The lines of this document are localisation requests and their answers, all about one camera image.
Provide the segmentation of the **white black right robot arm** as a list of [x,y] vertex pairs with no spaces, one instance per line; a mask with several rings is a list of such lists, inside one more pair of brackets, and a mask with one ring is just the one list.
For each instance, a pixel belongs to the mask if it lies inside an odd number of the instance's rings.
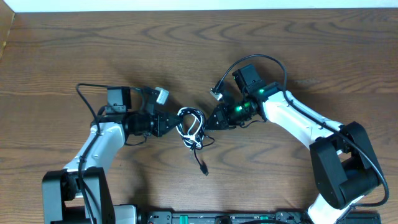
[[220,101],[207,129],[225,130],[243,125],[258,114],[279,125],[309,151],[319,194],[308,208],[310,223],[338,223],[376,187],[386,185],[365,128],[357,122],[344,125],[328,119],[297,101],[278,83],[238,81],[243,100],[227,97],[221,84],[211,89]]

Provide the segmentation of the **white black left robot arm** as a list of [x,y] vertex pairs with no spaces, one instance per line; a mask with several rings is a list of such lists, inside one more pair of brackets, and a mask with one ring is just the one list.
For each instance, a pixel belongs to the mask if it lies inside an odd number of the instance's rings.
[[106,173],[130,135],[161,137],[182,122],[169,113],[127,112],[98,117],[78,154],[42,179],[45,223],[146,223],[135,205],[114,205]]

